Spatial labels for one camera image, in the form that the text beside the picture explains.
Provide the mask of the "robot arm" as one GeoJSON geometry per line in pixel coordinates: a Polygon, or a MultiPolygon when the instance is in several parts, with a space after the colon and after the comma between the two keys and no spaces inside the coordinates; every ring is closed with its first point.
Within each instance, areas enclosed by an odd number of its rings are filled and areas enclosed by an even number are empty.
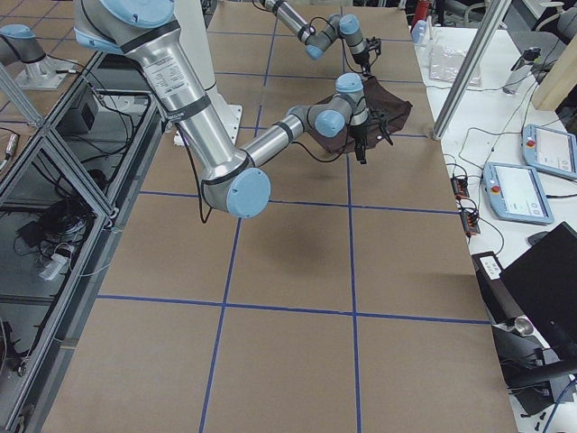
{"type": "Polygon", "coordinates": [[[371,75],[371,52],[375,59],[381,55],[381,42],[376,37],[365,38],[360,22],[354,14],[332,14],[328,18],[314,17],[306,21],[288,1],[259,1],[257,9],[274,14],[305,45],[305,52],[312,60],[320,59],[340,40],[349,49],[353,61],[364,77],[371,75]]]}
{"type": "Polygon", "coordinates": [[[369,109],[362,79],[355,73],[336,80],[336,92],[324,104],[294,106],[284,119],[242,147],[224,126],[207,85],[196,69],[212,63],[207,41],[199,49],[180,43],[188,28],[173,1],[77,1],[77,42],[89,49],[134,60],[166,118],[200,160],[199,196],[214,209],[235,217],[255,217],[268,205],[270,179],[261,165],[300,135],[316,131],[334,137],[348,127],[357,152],[366,145],[369,109]]]}

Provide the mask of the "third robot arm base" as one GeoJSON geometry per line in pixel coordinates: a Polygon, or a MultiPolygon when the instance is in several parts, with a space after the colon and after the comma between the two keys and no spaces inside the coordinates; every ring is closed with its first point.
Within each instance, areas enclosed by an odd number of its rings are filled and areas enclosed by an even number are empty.
{"type": "Polygon", "coordinates": [[[1,28],[1,64],[24,66],[15,78],[22,89],[55,90],[67,75],[75,74],[74,64],[49,57],[33,31],[24,24],[7,24],[1,28]]]}

